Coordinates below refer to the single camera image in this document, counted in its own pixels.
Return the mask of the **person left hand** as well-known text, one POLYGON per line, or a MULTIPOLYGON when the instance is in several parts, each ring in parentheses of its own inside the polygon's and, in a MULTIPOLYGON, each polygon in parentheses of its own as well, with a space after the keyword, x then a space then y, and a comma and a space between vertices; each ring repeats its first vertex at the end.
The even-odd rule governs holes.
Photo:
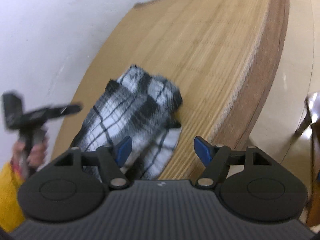
POLYGON ((24 130, 19 133, 12 149, 11 161, 23 178, 33 175, 44 163, 47 146, 44 129, 24 130))

